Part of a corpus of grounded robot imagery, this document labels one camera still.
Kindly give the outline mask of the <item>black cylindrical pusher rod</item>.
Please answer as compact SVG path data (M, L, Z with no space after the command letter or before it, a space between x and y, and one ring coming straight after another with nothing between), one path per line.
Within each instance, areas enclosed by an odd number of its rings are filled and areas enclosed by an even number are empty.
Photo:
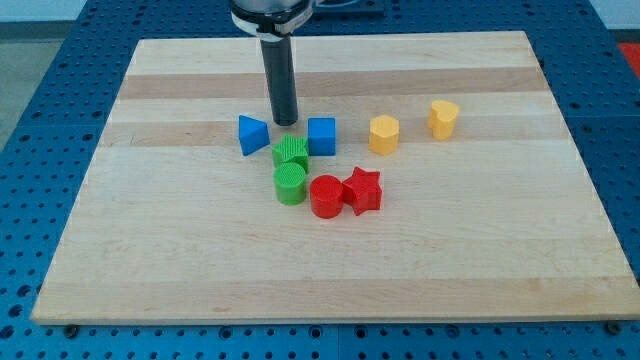
M290 36L275 42L261 41L261 53L273 121L279 126L294 125L298 103Z

